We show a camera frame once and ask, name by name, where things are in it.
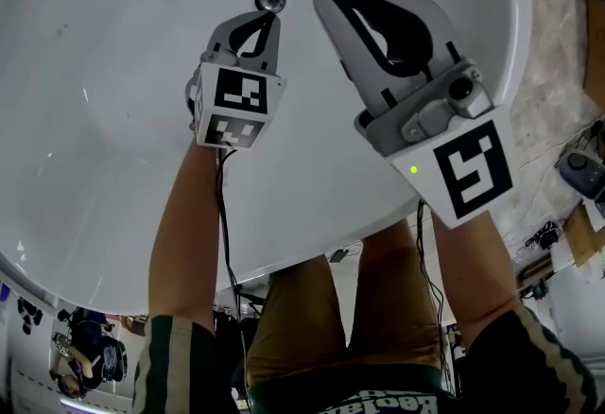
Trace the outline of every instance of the white wall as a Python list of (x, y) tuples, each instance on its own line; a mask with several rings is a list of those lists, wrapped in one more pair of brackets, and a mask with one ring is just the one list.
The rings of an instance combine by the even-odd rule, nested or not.
[(17, 310), (18, 296), (11, 292), (9, 299), (9, 356), (36, 378), (44, 379), (48, 375), (50, 337), (53, 318), (43, 314), (40, 325), (33, 326), (31, 335), (23, 332), (23, 320)]
[[(48, 375), (34, 377), (17, 363), (12, 364), (11, 393), (15, 414), (59, 414), (69, 411), (61, 405), (57, 386)], [(128, 414), (131, 408), (131, 399), (98, 391), (87, 393), (81, 403), (83, 407), (89, 405), (113, 414)]]
[(567, 267), (548, 281), (559, 339), (580, 357), (605, 355), (605, 280), (599, 258)]
[(7, 400), (9, 369), (9, 302), (0, 303), (0, 399)]
[(12, 293), (24, 297), (45, 313), (57, 315), (55, 308), (57, 298), (31, 282), (2, 254), (0, 254), (0, 281), (7, 285)]

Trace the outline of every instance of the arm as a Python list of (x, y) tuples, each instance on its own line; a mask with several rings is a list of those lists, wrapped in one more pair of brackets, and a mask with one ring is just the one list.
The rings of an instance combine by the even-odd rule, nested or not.
[(160, 223), (149, 265), (149, 316), (190, 319), (214, 331), (218, 264), (216, 151), (189, 147)]
[(489, 213), (447, 229), (433, 216), (445, 295), (467, 347), (494, 319), (520, 306), (509, 253)]
[(238, 412), (213, 335), (215, 182), (216, 151), (194, 142), (182, 161), (151, 254), (149, 321), (133, 413)]
[[(454, 230), (436, 217), (433, 224), (443, 286), (468, 348), (464, 396), (475, 410), (594, 412), (593, 376), (519, 301), (492, 217)], [(529, 381), (519, 381), (523, 372)]]
[(84, 355), (81, 351), (79, 351), (76, 347), (68, 347), (67, 351), (79, 362), (82, 367), (82, 374), (84, 377), (88, 379), (92, 379), (93, 375), (93, 364), (88, 359), (86, 355)]

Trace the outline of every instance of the white square marker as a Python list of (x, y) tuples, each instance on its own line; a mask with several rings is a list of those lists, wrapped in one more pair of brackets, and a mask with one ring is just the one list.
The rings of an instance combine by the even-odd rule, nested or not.
[(230, 131), (224, 132), (223, 138), (221, 138), (220, 140), (229, 144), (237, 144), (237, 142), (239, 142), (239, 139), (237, 137), (233, 137), (233, 134)]
[(483, 153), (492, 149), (492, 141), (490, 140), (490, 137), (483, 137), (482, 139), (480, 139), (479, 145), (481, 146), (481, 151)]
[(258, 81), (255, 79), (242, 79), (242, 96), (250, 98), (252, 95), (258, 95)]
[(245, 125), (242, 130), (242, 135), (250, 135), (254, 130), (254, 125)]
[(240, 95), (231, 95), (230, 93), (225, 94), (225, 101), (231, 101), (233, 103), (241, 103), (243, 98)]

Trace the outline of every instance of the sticker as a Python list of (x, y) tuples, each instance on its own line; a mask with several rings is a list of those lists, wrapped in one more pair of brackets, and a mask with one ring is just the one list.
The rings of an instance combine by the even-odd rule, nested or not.
[(458, 219), (512, 188), (507, 158), (493, 121), (434, 152)]
[(267, 78), (234, 69), (218, 70), (215, 105), (267, 114)]
[(250, 148), (265, 124), (234, 116), (212, 115), (206, 132), (206, 144)]

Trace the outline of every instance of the person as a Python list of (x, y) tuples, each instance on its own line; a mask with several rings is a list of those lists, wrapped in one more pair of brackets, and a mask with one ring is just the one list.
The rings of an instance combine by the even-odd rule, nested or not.
[[(134, 413), (237, 412), (214, 337), (215, 188), (216, 152), (194, 142), (151, 254)], [(432, 221), (468, 349), (463, 399), (441, 389), (441, 330), (401, 221), (363, 240), (348, 347), (324, 256), (270, 275), (248, 354), (252, 413), (594, 412), (594, 378), (521, 304), (491, 216), (454, 230)]]
[[(54, 334), (57, 350), (53, 352), (50, 376), (57, 380), (60, 391), (72, 398), (81, 398), (104, 382), (106, 358), (104, 349), (113, 339), (107, 339), (103, 331), (110, 332), (112, 325), (104, 314), (77, 307), (70, 315), (65, 310), (58, 314), (60, 321), (68, 321), (71, 341), (61, 334)], [(59, 375), (62, 359), (68, 358), (72, 373)]]

